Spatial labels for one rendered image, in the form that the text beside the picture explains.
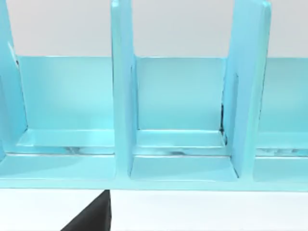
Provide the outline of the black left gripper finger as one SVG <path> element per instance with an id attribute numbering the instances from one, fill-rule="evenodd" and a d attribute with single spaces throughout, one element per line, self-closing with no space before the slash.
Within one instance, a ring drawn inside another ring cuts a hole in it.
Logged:
<path id="1" fill-rule="evenodd" d="M 60 231 L 111 231 L 110 190 L 104 190 Z"/>

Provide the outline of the light blue rack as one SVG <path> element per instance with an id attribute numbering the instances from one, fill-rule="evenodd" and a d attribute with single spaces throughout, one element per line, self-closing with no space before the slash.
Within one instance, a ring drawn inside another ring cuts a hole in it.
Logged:
<path id="1" fill-rule="evenodd" d="M 0 0 L 0 188 L 308 192 L 308 58 L 269 58 L 271 3 L 235 0 L 227 57 L 22 56 Z"/>

